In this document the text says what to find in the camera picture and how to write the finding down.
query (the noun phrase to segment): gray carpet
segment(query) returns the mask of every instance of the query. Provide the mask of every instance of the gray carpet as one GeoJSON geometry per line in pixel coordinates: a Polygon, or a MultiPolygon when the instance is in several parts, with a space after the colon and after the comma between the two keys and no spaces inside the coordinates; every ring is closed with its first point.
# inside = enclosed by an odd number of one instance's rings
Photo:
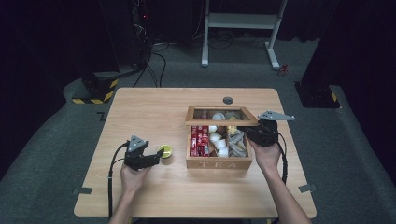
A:
{"type": "MultiPolygon", "coordinates": [[[[239,39],[227,49],[209,50],[209,66],[201,67],[201,48],[158,45],[166,59],[163,87],[273,88],[290,122],[294,143],[318,215],[313,223],[396,223],[396,191],[371,150],[348,106],[343,90],[331,86],[342,108],[304,108],[296,90],[318,41],[276,41],[276,56],[289,66],[279,77],[272,70],[260,39],[239,39]]],[[[211,41],[216,48],[227,43],[211,41]]],[[[149,63],[157,81],[163,59],[149,63]]],[[[117,88],[132,87],[138,74],[120,79],[117,88]]],[[[0,223],[106,223],[106,217],[76,217],[74,189],[82,186],[100,133],[105,105],[75,105],[71,97],[80,80],[64,88],[67,103],[32,137],[0,183],[0,223]]],[[[146,71],[136,87],[155,87],[146,71]]],[[[245,220],[266,223],[266,219],[245,220]]]]}

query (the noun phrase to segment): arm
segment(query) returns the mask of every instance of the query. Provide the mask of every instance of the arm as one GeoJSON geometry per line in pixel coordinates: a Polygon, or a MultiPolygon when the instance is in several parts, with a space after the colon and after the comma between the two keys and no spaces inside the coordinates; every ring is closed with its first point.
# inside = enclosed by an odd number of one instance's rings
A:
{"type": "Polygon", "coordinates": [[[149,168],[145,168],[141,171],[135,171],[126,165],[122,165],[121,183],[122,183],[122,194],[120,200],[117,203],[117,207],[114,210],[113,216],[111,217],[110,224],[128,223],[129,216],[131,214],[132,200],[134,199],[137,191],[142,187],[143,180],[148,174],[149,168]]]}
{"type": "Polygon", "coordinates": [[[279,162],[280,149],[277,144],[260,147],[253,141],[249,140],[249,143],[254,148],[256,161],[268,183],[280,223],[311,223],[303,208],[297,203],[279,176],[277,163],[279,162]]]}

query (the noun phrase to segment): dark background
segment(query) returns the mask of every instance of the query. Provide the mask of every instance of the dark background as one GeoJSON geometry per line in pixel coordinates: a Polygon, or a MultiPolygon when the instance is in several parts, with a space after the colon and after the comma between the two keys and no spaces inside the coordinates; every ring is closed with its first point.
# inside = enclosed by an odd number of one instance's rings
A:
{"type": "MultiPolygon", "coordinates": [[[[200,15],[200,1],[147,2],[154,33],[168,40],[190,41],[188,36],[194,32],[200,15]]],[[[35,131],[64,105],[66,84],[87,73],[117,70],[125,57],[134,60],[133,54],[139,49],[134,49],[134,42],[123,42],[113,35],[114,27],[109,27],[111,19],[107,14],[111,8],[104,7],[108,3],[84,1],[85,7],[78,7],[77,1],[2,1],[2,176],[35,131]],[[84,24],[90,29],[81,29],[84,24]],[[130,52],[119,53],[117,43],[129,45],[130,52]]],[[[121,3],[128,8],[131,2],[121,3]]],[[[278,2],[212,1],[211,6],[221,12],[274,13],[278,2]]],[[[278,34],[282,40],[321,37],[302,83],[314,89],[331,84],[343,88],[394,183],[395,9],[390,0],[289,0],[278,34]]],[[[120,13],[120,18],[126,21],[119,30],[125,33],[122,37],[133,39],[128,10],[120,13]]]]}

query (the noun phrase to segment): hand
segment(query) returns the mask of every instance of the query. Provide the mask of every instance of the hand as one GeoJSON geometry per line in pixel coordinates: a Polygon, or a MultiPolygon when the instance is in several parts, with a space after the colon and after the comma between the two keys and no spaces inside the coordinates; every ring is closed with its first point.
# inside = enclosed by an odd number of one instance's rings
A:
{"type": "Polygon", "coordinates": [[[264,175],[277,173],[277,163],[279,162],[280,149],[277,143],[269,147],[261,147],[248,139],[256,154],[256,162],[262,169],[264,175]]]}
{"type": "Polygon", "coordinates": [[[151,170],[151,167],[142,169],[140,171],[135,171],[129,166],[123,164],[120,170],[121,183],[122,183],[122,193],[135,194],[143,185],[143,181],[146,175],[151,170]]]}

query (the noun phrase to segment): person's right hand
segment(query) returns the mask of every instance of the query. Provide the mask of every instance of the person's right hand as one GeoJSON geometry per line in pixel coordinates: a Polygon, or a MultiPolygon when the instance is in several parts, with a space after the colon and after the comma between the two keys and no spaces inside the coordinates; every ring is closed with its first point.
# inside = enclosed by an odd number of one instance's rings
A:
{"type": "Polygon", "coordinates": [[[248,141],[254,149],[254,152],[256,154],[256,162],[262,169],[262,173],[264,175],[274,173],[278,174],[277,164],[279,162],[279,157],[281,153],[277,143],[274,143],[269,147],[261,147],[250,139],[248,139],[248,141]]]}

